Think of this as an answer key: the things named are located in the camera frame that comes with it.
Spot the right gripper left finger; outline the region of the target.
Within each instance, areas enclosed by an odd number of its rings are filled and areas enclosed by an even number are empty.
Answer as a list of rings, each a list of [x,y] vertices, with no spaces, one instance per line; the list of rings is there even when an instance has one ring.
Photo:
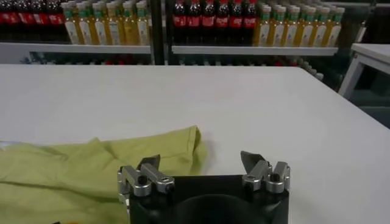
[[[155,186],[157,192],[170,194],[174,191],[174,178],[159,171],[160,155],[143,158],[137,167],[121,166],[117,171],[118,197],[128,203],[130,197],[147,197]]]

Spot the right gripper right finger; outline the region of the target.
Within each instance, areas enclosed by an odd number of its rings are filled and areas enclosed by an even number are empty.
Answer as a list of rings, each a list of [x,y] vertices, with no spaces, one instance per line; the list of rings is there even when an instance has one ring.
[[[266,190],[272,194],[289,191],[289,165],[278,161],[273,167],[260,154],[241,151],[241,161],[246,170],[243,185],[252,191]]]

